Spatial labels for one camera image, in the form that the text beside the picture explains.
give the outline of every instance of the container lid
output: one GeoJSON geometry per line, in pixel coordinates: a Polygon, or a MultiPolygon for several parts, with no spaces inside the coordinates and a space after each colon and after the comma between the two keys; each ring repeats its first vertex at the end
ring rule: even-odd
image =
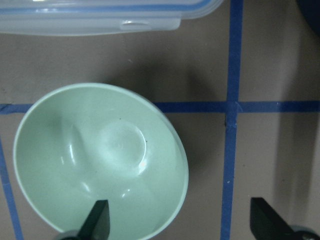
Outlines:
{"type": "Polygon", "coordinates": [[[96,35],[173,30],[223,0],[2,0],[0,32],[96,35]]]}

